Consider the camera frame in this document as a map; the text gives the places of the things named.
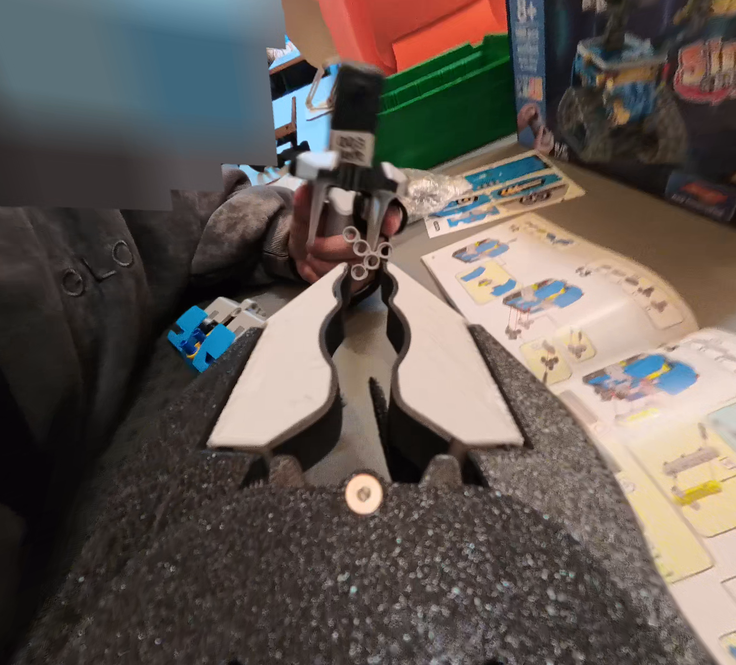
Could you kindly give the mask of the grey desk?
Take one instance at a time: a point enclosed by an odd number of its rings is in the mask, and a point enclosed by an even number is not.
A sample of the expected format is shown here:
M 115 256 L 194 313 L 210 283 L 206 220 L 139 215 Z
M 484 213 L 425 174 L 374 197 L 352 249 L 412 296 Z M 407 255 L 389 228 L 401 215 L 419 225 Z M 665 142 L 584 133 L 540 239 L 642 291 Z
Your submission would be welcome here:
M 734 228 L 571 163 L 560 168 L 586 194 L 538 210 L 542 217 L 659 274 L 700 326 L 734 331 Z M 344 402 L 342 433 L 335 448 L 305 472 L 307 483 L 334 486 L 361 471 L 389 478 L 370 395 L 370 378 L 389 389 L 396 354 L 385 330 L 380 295 L 348 312 L 345 340 L 334 355 Z

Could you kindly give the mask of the person's left forearm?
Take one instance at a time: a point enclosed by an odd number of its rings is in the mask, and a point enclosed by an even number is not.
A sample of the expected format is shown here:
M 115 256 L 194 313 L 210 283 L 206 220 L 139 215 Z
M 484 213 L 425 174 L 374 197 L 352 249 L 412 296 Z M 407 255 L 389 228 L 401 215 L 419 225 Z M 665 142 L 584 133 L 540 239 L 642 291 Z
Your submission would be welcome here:
M 295 194 L 279 185 L 253 185 L 236 165 L 223 164 L 224 200 L 210 214 L 191 261 L 201 284 L 300 282 L 289 250 Z

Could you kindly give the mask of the building instruction booklet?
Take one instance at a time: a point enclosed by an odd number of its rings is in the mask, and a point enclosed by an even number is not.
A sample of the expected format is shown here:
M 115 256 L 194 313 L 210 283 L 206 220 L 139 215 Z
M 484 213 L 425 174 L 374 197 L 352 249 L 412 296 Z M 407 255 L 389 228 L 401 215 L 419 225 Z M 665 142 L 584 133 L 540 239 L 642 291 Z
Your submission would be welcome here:
M 656 273 L 536 214 L 424 255 L 603 452 L 716 663 L 735 657 L 735 344 Z

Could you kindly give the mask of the blue sticker sheet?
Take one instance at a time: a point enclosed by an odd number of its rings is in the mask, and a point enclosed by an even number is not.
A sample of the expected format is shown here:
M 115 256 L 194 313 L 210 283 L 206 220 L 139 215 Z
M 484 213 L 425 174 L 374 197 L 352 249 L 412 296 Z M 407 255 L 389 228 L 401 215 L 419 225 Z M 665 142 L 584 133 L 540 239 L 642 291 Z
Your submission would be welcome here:
M 459 196 L 425 218 L 429 239 L 575 200 L 585 190 L 551 157 L 528 152 L 452 176 Z

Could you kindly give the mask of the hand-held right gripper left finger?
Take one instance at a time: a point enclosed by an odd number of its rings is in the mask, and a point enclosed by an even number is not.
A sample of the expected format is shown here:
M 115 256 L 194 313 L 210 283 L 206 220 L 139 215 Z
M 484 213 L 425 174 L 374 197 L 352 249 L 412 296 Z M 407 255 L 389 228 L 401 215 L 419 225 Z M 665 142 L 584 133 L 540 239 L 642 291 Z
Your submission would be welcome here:
M 350 292 L 350 270 L 337 266 L 269 317 L 208 448 L 274 451 L 326 416 L 338 398 L 334 354 Z

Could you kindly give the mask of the grey blue toy robot body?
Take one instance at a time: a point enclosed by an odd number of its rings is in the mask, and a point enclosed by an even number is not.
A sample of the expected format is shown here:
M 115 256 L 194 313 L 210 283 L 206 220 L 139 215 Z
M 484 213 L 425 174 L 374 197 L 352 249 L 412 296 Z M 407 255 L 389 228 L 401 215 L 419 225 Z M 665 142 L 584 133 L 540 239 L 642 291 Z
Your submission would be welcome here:
M 204 373 L 249 329 L 262 329 L 266 313 L 255 301 L 219 297 L 205 309 L 192 306 L 174 322 L 169 343 L 198 374 Z

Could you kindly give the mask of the clear bubble wrap bag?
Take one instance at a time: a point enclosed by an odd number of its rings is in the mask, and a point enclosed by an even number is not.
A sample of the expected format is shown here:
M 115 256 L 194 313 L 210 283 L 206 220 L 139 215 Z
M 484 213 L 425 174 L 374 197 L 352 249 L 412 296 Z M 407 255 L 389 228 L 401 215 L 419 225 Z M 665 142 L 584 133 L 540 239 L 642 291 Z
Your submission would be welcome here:
M 406 192 L 401 201 L 411 222 L 434 215 L 473 191 L 462 176 L 414 169 L 401 169 L 400 172 L 407 178 Z

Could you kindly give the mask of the green plastic bin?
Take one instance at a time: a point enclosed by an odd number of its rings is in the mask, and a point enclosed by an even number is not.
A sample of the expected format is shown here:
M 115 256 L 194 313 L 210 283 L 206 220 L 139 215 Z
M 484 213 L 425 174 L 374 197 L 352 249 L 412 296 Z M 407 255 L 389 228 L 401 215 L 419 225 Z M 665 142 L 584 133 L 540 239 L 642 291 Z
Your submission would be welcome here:
M 516 132 L 507 34 L 383 80 L 374 159 L 430 170 Z

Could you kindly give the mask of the dark toy kit box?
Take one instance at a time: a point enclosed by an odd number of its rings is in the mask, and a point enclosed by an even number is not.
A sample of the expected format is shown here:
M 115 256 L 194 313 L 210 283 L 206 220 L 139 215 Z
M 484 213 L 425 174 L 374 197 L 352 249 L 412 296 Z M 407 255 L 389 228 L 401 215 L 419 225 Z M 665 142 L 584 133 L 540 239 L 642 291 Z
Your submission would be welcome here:
M 521 145 L 734 226 L 735 0 L 506 0 Z

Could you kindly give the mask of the light wooden stand panel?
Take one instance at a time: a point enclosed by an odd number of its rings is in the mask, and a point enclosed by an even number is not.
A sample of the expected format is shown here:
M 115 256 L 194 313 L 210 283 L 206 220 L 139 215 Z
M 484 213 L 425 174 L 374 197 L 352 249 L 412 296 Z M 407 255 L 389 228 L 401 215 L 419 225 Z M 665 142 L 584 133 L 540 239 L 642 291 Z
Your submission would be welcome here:
M 324 102 L 315 102 L 314 97 L 327 70 L 341 62 L 334 41 L 317 0 L 281 0 L 281 4 L 286 36 L 300 56 L 316 69 L 306 97 L 308 120 L 324 117 L 333 110 L 334 93 L 330 92 Z

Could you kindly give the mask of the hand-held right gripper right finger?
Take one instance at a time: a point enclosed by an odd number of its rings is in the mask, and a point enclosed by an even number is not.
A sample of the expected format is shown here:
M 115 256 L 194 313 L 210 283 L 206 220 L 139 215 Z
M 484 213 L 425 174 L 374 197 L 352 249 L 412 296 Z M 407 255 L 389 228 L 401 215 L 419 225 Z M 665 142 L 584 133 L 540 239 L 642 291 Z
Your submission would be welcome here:
M 525 440 L 468 322 L 386 265 L 381 296 L 391 369 L 388 442 L 402 455 L 521 447 Z

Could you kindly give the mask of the person's left hand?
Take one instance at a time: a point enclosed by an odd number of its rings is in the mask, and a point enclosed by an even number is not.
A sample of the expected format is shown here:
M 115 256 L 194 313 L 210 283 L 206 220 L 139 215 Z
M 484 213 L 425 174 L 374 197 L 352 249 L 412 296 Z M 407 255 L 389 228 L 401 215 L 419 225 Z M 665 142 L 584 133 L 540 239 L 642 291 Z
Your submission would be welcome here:
M 311 214 L 312 183 L 303 183 L 295 192 L 289 216 L 288 253 L 299 276 L 308 283 L 315 283 L 341 264 L 353 266 L 360 260 L 354 254 L 342 234 L 330 235 L 326 227 L 329 210 L 323 207 L 314 242 L 308 244 L 309 218 Z

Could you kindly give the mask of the grey beam with holes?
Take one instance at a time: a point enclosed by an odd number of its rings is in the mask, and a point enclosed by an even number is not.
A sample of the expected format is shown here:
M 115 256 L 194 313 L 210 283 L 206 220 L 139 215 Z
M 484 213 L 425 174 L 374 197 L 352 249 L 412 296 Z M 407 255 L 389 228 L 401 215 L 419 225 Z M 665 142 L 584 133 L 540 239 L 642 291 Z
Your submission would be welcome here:
M 361 237 L 354 226 L 347 226 L 342 232 L 343 238 L 353 248 L 358 263 L 351 267 L 350 274 L 354 281 L 366 281 L 375 272 L 381 269 L 391 258 L 393 248 L 390 242 L 381 241 L 377 246 L 371 246 Z

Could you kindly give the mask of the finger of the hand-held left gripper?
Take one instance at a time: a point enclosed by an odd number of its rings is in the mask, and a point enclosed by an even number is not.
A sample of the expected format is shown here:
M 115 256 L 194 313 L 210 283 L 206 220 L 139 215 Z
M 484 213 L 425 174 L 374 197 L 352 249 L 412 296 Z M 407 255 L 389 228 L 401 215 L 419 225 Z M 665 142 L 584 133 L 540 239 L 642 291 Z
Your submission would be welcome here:
M 310 186 L 306 244 L 312 247 L 317 237 L 338 235 L 341 213 L 333 192 L 337 189 L 338 154 L 303 152 L 293 165 L 294 176 Z
M 366 241 L 370 249 L 378 249 L 388 210 L 403 206 L 408 181 L 402 170 L 388 162 L 378 164 L 366 176 Z

